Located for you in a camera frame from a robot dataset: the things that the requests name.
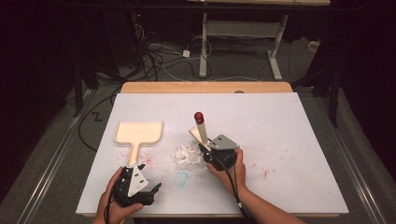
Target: hand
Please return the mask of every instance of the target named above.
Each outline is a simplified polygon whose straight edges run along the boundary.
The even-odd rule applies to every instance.
[[[120,167],[119,170],[111,177],[110,181],[108,181],[106,191],[100,197],[98,210],[96,212],[96,216],[95,219],[93,220],[93,223],[105,223],[104,213],[107,206],[107,200],[110,195],[111,188],[119,178],[121,172],[122,172],[122,167]],[[119,224],[122,222],[123,219],[141,210],[142,208],[143,208],[142,203],[134,203],[128,207],[121,207],[119,204],[114,202],[110,205],[109,222],[111,224]]]
[[[233,182],[235,183],[235,174],[236,174],[236,186],[238,187],[238,191],[247,190],[248,187],[246,185],[246,166],[243,162],[244,152],[242,149],[236,149],[236,163],[235,166],[229,169],[230,175],[233,178]],[[230,179],[228,178],[225,171],[218,171],[216,168],[210,164],[206,164],[209,172],[217,177],[221,183],[221,185],[226,188],[233,195],[233,187],[231,186]]]

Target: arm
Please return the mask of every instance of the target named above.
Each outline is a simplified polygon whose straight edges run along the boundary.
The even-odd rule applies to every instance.
[[[303,223],[297,217],[294,217],[273,204],[268,203],[248,189],[246,185],[246,166],[243,163],[243,151],[241,149],[236,149],[235,153],[236,163],[234,167],[230,168],[230,175],[232,176],[233,181],[235,181],[233,170],[235,169],[237,177],[235,183],[238,187],[239,199],[256,222],[260,224]],[[233,195],[230,179],[225,172],[217,171],[210,163],[208,163],[206,167],[212,175],[219,179],[221,185]]]
[[[95,219],[93,220],[92,224],[105,224],[104,213],[105,213],[105,209],[107,206],[107,200],[108,200],[108,197],[110,196],[111,188],[113,187],[114,183],[119,178],[121,172],[122,172],[122,167],[119,168],[119,170],[111,177],[110,181],[108,182],[106,191],[100,197],[99,204],[98,204],[98,210],[96,212],[96,216],[95,216]],[[128,207],[121,207],[117,203],[112,203],[110,205],[109,223],[112,223],[112,224],[121,223],[123,219],[125,219],[126,217],[130,216],[131,214],[139,211],[142,208],[143,208],[143,204],[141,204],[141,203],[135,203]]]

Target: white board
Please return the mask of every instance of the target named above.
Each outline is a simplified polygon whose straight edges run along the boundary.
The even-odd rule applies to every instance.
[[[137,217],[239,216],[231,194],[204,166],[178,166],[171,154],[193,140],[193,115],[205,116],[209,138],[224,134],[244,149],[248,187],[293,214],[345,214],[346,203],[296,93],[121,93],[111,112],[77,213],[90,216],[109,178],[128,161],[114,141],[120,121],[163,121],[162,139],[141,147],[138,163],[153,205]]]

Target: blue stain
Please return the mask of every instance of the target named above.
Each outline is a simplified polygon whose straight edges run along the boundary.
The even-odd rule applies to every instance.
[[[182,188],[186,185],[188,179],[189,179],[189,175],[184,171],[180,171],[176,173],[174,177],[174,182],[176,185]]]

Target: beige dustpan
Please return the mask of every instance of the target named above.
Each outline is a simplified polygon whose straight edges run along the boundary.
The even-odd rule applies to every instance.
[[[128,166],[132,166],[137,163],[140,146],[157,143],[162,133],[162,122],[120,122],[114,140],[121,144],[132,144],[128,159]]]

